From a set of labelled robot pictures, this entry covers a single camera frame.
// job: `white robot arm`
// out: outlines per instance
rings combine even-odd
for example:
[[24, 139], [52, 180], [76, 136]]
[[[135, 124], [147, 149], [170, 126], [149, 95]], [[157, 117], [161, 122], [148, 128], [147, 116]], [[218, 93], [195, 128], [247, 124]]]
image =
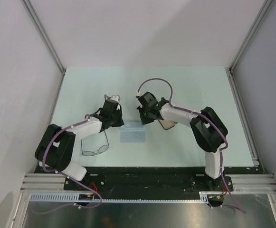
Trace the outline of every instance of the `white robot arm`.
[[[138, 94], [137, 99], [141, 105], [137, 108], [140, 112], [142, 124], [149, 124], [154, 120], [169, 120], [190, 127], [194, 133], [197, 144], [205, 151], [205, 173], [212, 179], [220, 177], [219, 147], [223, 139], [212, 127], [207, 127], [207, 122], [198, 116], [196, 111], [190, 113], [185, 108], [173, 108], [168, 100], [162, 98], [157, 101], [150, 92]], [[226, 136], [228, 131], [212, 108], [206, 107], [199, 113], [207, 116]]]
[[49, 125], [35, 152], [36, 159], [40, 162], [45, 161], [45, 165], [55, 171], [81, 181], [87, 170], [72, 160], [74, 144], [109, 127], [124, 125], [119, 101], [118, 95], [107, 98], [102, 108], [73, 126], [62, 129], [55, 124]]

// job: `aluminum frame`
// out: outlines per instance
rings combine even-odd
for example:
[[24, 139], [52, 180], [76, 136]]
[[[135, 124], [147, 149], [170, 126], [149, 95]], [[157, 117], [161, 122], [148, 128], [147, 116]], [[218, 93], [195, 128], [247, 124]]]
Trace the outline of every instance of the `aluminum frame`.
[[[54, 59], [55, 64], [57, 65], [58, 69], [60, 70], [62, 76], [65, 75], [65, 68], [61, 63], [45, 29], [43, 28], [40, 20], [33, 9], [33, 6], [29, 0], [21, 0], [23, 5], [29, 14], [32, 22], [34, 23], [39, 35], [41, 36], [42, 40], [44, 41], [45, 46], [47, 47], [49, 53]], [[271, 6], [273, 5], [274, 0], [266, 0], [257, 15], [251, 29], [249, 30], [243, 44], [241, 45], [235, 59], [233, 60], [230, 66], [230, 72], [228, 73], [228, 79], [230, 83], [230, 87], [232, 89], [232, 93], [235, 99], [235, 103], [239, 112], [240, 119], [243, 124], [243, 128], [246, 134], [246, 138], [248, 141], [248, 145], [251, 151], [251, 156], [255, 166], [259, 165], [258, 156], [257, 156], [257, 149], [255, 146], [255, 142], [253, 140], [249, 124], [247, 121], [247, 116], [245, 113], [244, 106], [240, 99], [239, 91], [236, 87], [235, 80], [233, 78], [232, 72], [236, 65], [238, 64], [239, 60], [245, 53], [246, 49], [248, 48], [251, 40], [255, 36], [256, 32], [258, 31], [261, 23], [263, 22], [265, 16], [269, 12]], [[57, 97], [62, 86], [63, 78], [61, 79], [61, 83], [57, 92]], [[229, 175], [233, 181], [234, 192], [233, 194], [267, 194], [270, 200], [271, 208], [273, 210], [273, 214], [276, 220], [276, 181], [273, 175]], [[26, 174], [20, 193], [19, 198], [17, 201], [17, 206], [12, 213], [12, 219], [9, 223], [10, 228], [21, 228], [25, 221], [25, 215], [28, 209], [28, 204], [32, 195], [40, 194], [40, 193], [52, 193], [53, 195], [67, 195], [69, 193], [76, 194], [78, 191], [64, 191], [64, 180], [65, 177], [59, 174]], [[200, 192], [200, 200], [206, 203], [203, 197], [207, 194], [207, 192]], [[112, 200], [111, 202], [120, 202], [120, 200]]]
[[273, 3], [275, 0], [265, 0], [263, 3], [256, 19], [254, 20], [250, 30], [247, 33], [247, 36], [245, 37], [242, 45], [239, 48], [238, 53], [236, 54], [231, 66], [230, 66], [230, 71], [233, 72], [234, 69], [236, 68], [238, 62], [244, 55], [245, 51], [248, 49], [250, 43], [252, 42], [253, 38], [255, 37], [257, 31], [259, 30], [261, 24], [265, 20], [268, 12], [270, 11], [271, 7], [273, 6]]
[[[267, 194], [276, 220], [276, 181], [273, 174], [229, 175], [232, 178], [233, 194]], [[10, 228], [21, 228], [30, 201], [75, 202], [76, 195], [90, 191], [63, 190], [65, 177], [60, 174], [26, 174], [10, 222]], [[104, 200], [106, 203], [207, 203], [206, 194], [221, 192], [200, 192], [200, 200]]]

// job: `white wall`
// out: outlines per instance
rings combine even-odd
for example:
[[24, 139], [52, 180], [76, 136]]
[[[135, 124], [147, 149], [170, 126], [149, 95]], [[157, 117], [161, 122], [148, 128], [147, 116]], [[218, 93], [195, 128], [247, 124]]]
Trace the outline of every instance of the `white wall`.
[[31, 0], [67, 67], [230, 66], [264, 0]]
[[0, 0], [0, 227], [35, 162], [59, 79], [20, 0]]
[[265, 169], [276, 178], [276, 2], [235, 71]]

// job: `metal floor panel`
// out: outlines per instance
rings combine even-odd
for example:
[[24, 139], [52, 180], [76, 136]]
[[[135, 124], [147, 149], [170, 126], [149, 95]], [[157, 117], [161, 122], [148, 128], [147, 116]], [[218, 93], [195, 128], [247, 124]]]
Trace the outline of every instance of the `metal floor panel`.
[[[205, 204], [104, 203], [95, 209], [62, 208], [46, 215], [27, 211], [25, 228], [276, 228], [267, 195], [236, 195], [246, 215]], [[30, 202], [36, 211], [63, 203]], [[229, 196], [224, 204], [232, 204]]]

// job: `glasses frame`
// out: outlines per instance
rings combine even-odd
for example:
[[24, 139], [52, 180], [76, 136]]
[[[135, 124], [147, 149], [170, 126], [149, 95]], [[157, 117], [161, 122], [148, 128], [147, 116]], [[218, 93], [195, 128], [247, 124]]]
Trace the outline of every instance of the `glasses frame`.
[[[99, 155], [99, 154], [102, 154], [102, 153], [106, 152], [106, 151], [109, 149], [109, 141], [108, 141], [108, 138], [107, 138], [106, 131], [104, 131], [104, 134], [105, 134], [105, 138], [106, 138], [107, 144], [102, 145], [96, 152], [94, 152], [94, 151], [84, 151], [84, 150], [83, 150], [83, 140], [81, 140], [81, 153], [82, 153], [82, 155], [83, 155], [83, 156], [86, 156], [86, 157], [91, 157], [91, 156]], [[107, 149], [106, 149], [105, 151], [103, 151], [103, 152], [99, 152], [99, 150], [100, 150], [103, 146], [107, 146]], [[92, 153], [92, 155], [85, 155], [84, 152]]]

